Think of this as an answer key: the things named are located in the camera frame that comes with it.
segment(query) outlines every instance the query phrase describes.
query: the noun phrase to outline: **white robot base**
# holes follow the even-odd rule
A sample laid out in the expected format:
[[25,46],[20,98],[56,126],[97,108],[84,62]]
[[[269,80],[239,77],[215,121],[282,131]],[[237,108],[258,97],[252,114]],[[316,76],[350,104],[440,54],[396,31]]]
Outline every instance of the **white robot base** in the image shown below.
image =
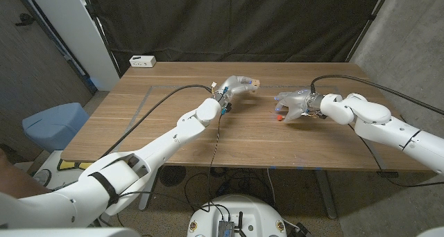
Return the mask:
[[[240,194],[223,195],[213,199],[212,202],[226,207],[230,211],[231,219],[228,220],[227,210],[219,207],[225,220],[222,221],[221,213],[210,203],[210,212],[197,210],[191,217],[187,230],[188,237],[287,236],[280,214],[255,197]],[[204,204],[203,208],[208,208],[208,204]]]

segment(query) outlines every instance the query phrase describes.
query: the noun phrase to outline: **black strap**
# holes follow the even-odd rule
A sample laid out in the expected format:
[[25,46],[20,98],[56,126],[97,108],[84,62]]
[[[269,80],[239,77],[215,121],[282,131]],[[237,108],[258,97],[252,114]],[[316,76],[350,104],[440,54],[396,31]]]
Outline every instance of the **black strap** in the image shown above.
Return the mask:
[[119,200],[119,195],[116,194],[116,190],[111,185],[111,183],[108,181],[108,179],[106,179],[106,177],[104,177],[99,172],[94,172],[88,176],[92,176],[92,177],[96,178],[96,180],[99,181],[100,184],[102,184],[102,186],[106,190],[106,192],[108,192],[108,195],[110,195],[110,200],[108,201],[107,208],[109,206],[111,206],[112,204],[117,203],[117,201]]

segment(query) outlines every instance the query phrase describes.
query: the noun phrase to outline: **transparent robotic hand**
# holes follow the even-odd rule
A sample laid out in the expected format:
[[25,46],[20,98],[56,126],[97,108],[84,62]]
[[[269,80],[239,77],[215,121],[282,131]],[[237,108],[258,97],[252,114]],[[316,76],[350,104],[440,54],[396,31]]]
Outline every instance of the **transparent robotic hand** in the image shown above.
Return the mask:
[[314,111],[315,114],[319,114],[319,107],[321,105],[321,100],[324,96],[320,94],[312,94],[310,90],[303,89],[300,91],[286,91],[279,93],[275,100],[277,102],[275,111],[279,112],[283,107],[288,107],[289,112],[286,116],[279,116],[278,120],[284,119],[285,123],[288,123],[294,119],[298,119],[301,116],[311,116],[309,114]]
[[259,80],[255,80],[244,76],[230,76],[214,93],[214,99],[224,100],[229,103],[235,94],[241,94],[246,91],[256,91],[259,89]]

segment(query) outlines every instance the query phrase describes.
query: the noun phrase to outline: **wire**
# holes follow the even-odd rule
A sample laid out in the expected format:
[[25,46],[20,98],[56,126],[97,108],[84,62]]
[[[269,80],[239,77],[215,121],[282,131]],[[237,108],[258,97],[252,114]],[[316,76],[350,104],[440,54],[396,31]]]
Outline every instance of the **wire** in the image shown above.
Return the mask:
[[[220,185],[218,191],[217,196],[220,195],[225,195],[225,194],[229,194],[229,193],[243,193],[243,194],[248,194],[248,195],[252,195],[256,198],[260,198],[261,200],[267,202],[269,205],[274,205],[273,203],[273,194],[271,192],[270,187],[268,186],[268,182],[265,182],[263,179],[266,179],[265,176],[263,176],[263,179],[261,179],[259,177],[259,175],[254,172],[254,171],[250,171],[250,169],[248,169],[248,172],[245,171],[244,168],[234,168],[234,169],[230,169],[228,171],[233,171],[236,170],[235,173],[228,175],[228,177],[225,177],[225,182],[222,183],[222,185]],[[239,189],[235,189],[231,187],[231,182],[232,180],[239,180],[239,182],[237,183],[237,186],[239,187]],[[252,188],[252,181],[259,181],[261,185],[263,185],[263,187],[265,188],[265,198],[263,198],[262,196],[260,196],[259,194],[255,194],[251,191]]]
[[105,225],[107,225],[107,226],[109,226],[109,227],[112,227],[112,225],[111,225],[110,223],[108,223],[108,222],[106,222],[106,221],[104,221],[104,220],[102,219],[102,215],[99,216],[99,220],[100,220],[103,224],[105,224]]
[[269,168],[266,169],[266,174],[268,175],[268,180],[270,181],[271,190],[273,192],[273,203],[274,203],[274,205],[276,205],[275,189],[273,188],[273,183],[271,182],[270,169]]
[[428,105],[428,104],[426,104],[426,103],[424,103],[424,102],[421,102],[421,101],[419,101],[419,100],[416,100],[415,98],[409,97],[409,96],[407,96],[407,95],[405,95],[405,94],[402,94],[402,93],[400,93],[400,92],[398,92],[398,91],[395,91],[395,90],[392,90],[392,89],[390,89],[390,88],[384,87],[384,86],[382,86],[382,85],[375,84],[375,83],[373,83],[373,82],[370,82],[370,81],[367,81],[367,80],[363,80],[363,79],[361,79],[361,78],[356,78],[356,77],[353,77],[353,76],[347,76],[347,75],[337,75],[337,74],[335,74],[335,75],[324,75],[324,76],[319,76],[319,77],[313,79],[313,81],[311,82],[311,85],[310,85],[311,92],[312,92],[313,94],[316,93],[316,89],[315,89],[315,87],[314,87],[314,83],[315,83],[316,81],[321,80],[321,79],[324,79],[324,78],[345,78],[345,79],[349,79],[349,80],[354,80],[354,81],[357,81],[357,82],[361,82],[361,83],[364,83],[364,84],[366,84],[366,85],[371,85],[371,86],[376,87],[376,88],[378,88],[378,89],[381,89],[381,90],[384,90],[384,91],[390,92],[391,94],[395,94],[396,96],[400,96],[401,98],[407,99],[408,101],[411,101],[411,102],[413,102],[413,103],[415,103],[415,104],[417,104],[417,105],[420,105],[420,106],[422,106],[422,107],[425,107],[425,108],[427,108],[427,109],[430,109],[430,110],[432,110],[432,111],[434,111],[434,112],[437,112],[437,113],[439,113],[439,114],[441,114],[441,115],[444,115],[444,111],[443,111],[443,110],[438,109],[438,108],[436,108],[436,107],[433,107],[433,106],[431,106],[431,105]]
[[225,88],[223,89],[222,94],[220,94],[221,97],[219,98],[219,100],[217,100],[217,102],[219,102],[219,101],[223,98],[223,95],[225,95],[225,93],[227,93],[227,90],[228,90],[228,87],[225,87]]
[[[376,157],[375,157],[375,153],[373,153],[373,151],[370,149],[370,147],[368,146],[368,144],[364,141],[364,139],[362,137],[359,137],[362,142],[366,145],[368,151],[370,151],[370,153],[373,156],[373,159],[376,161],[377,166],[379,167],[380,172],[384,172],[384,170],[381,168],[381,165],[379,164],[379,162],[377,161]],[[416,185],[405,185],[405,184],[398,184],[397,182],[392,181],[390,178],[388,177],[383,177],[381,174],[378,173],[378,175],[382,178],[386,178],[390,183],[396,185],[396,186],[401,186],[401,187],[406,187],[406,188],[416,188],[416,187],[421,187],[421,186],[432,186],[432,185],[439,185],[439,184],[444,184],[444,182],[431,182],[431,183],[426,183],[426,184],[416,184]]]
[[216,168],[212,167],[211,171],[210,171],[211,176],[215,177],[215,178],[219,178],[219,177],[222,177],[222,176],[226,175],[227,171],[228,171],[228,168],[224,167],[224,168],[221,168],[221,169],[222,169],[222,172],[218,173],[218,172],[216,172]]
[[217,209],[219,209],[218,207],[223,207],[226,211],[227,211],[227,213],[228,213],[228,221],[230,221],[231,220],[231,213],[230,213],[230,211],[228,211],[228,209],[225,207],[225,206],[223,206],[223,205],[220,205],[220,204],[211,204],[211,205],[203,205],[202,207],[211,207],[211,206],[215,206]]
[[[119,214],[117,214],[117,220],[119,221],[119,224],[120,224],[122,227],[125,227],[125,226],[123,225],[122,221],[120,220],[120,215],[119,215]],[[150,234],[142,234],[141,236],[153,237],[153,236],[150,235]]]
[[[351,126],[351,124],[348,124],[348,126],[354,131],[355,129]],[[381,165],[379,164],[379,162],[376,159],[375,153],[373,153],[373,151],[370,149],[370,146],[366,143],[366,141],[358,135],[358,137],[361,139],[361,141],[366,145],[367,149],[370,151],[371,155],[373,156],[373,159],[376,161],[376,164],[379,168],[380,171],[382,171]]]
[[151,191],[133,191],[133,192],[127,192],[127,193],[124,193],[124,194],[122,194],[122,195],[119,195],[119,197],[118,197],[117,199],[113,200],[111,203],[115,203],[115,202],[117,202],[120,198],[122,198],[122,197],[124,197],[124,196],[127,196],[127,195],[132,195],[132,194],[142,194],[142,193],[150,194],[150,195],[161,195],[161,196],[164,196],[164,197],[167,197],[167,198],[170,198],[170,199],[174,199],[174,200],[176,200],[176,201],[178,201],[178,202],[181,202],[181,203],[183,203],[183,204],[188,204],[188,205],[191,205],[191,206],[193,206],[193,207],[197,207],[197,208],[199,208],[200,210],[205,211],[205,212],[208,212],[209,210],[205,210],[203,207],[223,207],[223,208],[228,212],[228,219],[230,220],[230,212],[229,212],[228,209],[227,209],[226,207],[224,207],[223,205],[220,205],[220,204],[211,204],[211,205],[209,205],[209,206],[207,206],[207,205],[199,206],[199,205],[196,205],[196,204],[192,204],[192,203],[189,203],[189,202],[185,202],[184,200],[181,200],[181,199],[176,198],[176,197],[171,196],[171,195],[167,195],[167,194],[163,194],[163,193],[156,193],[156,192],[151,192]]
[[287,223],[288,225],[295,227],[298,231],[300,230],[300,228],[298,226],[296,226],[295,224],[289,222],[288,220],[285,220],[284,218],[282,219],[285,223]]
[[205,173],[197,173],[197,174],[191,176],[190,178],[188,178],[188,180],[187,180],[187,182],[185,182],[185,186],[183,188],[184,194],[185,194],[185,199],[187,199],[187,202],[190,203],[190,204],[191,204],[191,202],[189,201],[188,194],[187,194],[187,185],[188,185],[189,181],[191,181],[193,178],[195,178],[198,175],[204,175],[204,176],[207,177],[207,174],[205,174]]
[[211,89],[209,87],[206,87],[205,85],[185,85],[182,87],[179,87],[172,91],[170,94],[166,95],[161,101],[159,101],[157,104],[155,104],[136,124],[134,124],[129,131],[127,131],[123,136],[117,140],[115,144],[113,144],[100,158],[110,154],[118,145],[121,143],[139,124],[151,113],[157,106],[159,106],[161,103],[163,103],[167,98],[169,98],[171,95],[175,94],[176,92],[180,91],[181,89],[191,88],[191,87],[201,87],[206,89],[208,92],[211,93]]
[[[216,137],[216,145],[214,147],[214,152],[213,152],[213,158],[211,159],[211,163],[210,163],[210,167],[208,168],[208,183],[207,183],[207,187],[208,187],[208,211],[210,211],[210,202],[214,205],[213,201],[211,200],[212,195],[211,195],[211,191],[210,191],[210,173],[211,173],[211,166],[213,165],[213,161],[214,161],[214,157],[216,156],[216,151],[217,151],[217,144],[219,143],[219,134],[221,132],[221,119],[222,119],[222,114],[219,117],[219,122],[217,123],[217,137]],[[219,210],[219,212],[221,212],[222,215],[222,220],[223,220],[223,214],[222,211],[220,210],[220,208],[218,208],[216,206],[216,208]],[[231,216],[228,213],[228,221],[230,221]]]

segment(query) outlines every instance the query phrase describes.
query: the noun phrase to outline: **table leg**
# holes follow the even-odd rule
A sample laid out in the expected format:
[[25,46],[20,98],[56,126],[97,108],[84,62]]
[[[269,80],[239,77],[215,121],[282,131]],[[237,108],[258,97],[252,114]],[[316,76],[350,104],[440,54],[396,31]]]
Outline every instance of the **table leg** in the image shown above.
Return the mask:
[[338,214],[334,207],[332,191],[330,190],[330,183],[328,182],[327,173],[324,170],[315,170],[316,180],[318,180],[319,189],[324,200],[327,216],[330,219],[336,219]]
[[[146,186],[144,188],[144,191],[151,191],[153,189],[154,181],[157,178],[157,172],[158,172],[158,170],[156,170],[155,175],[151,176],[151,178],[148,180],[148,182],[146,183]],[[146,208],[146,206],[148,205],[149,198],[150,198],[150,194],[148,194],[148,193],[143,193],[141,195],[140,202],[139,202],[139,210],[144,210]]]

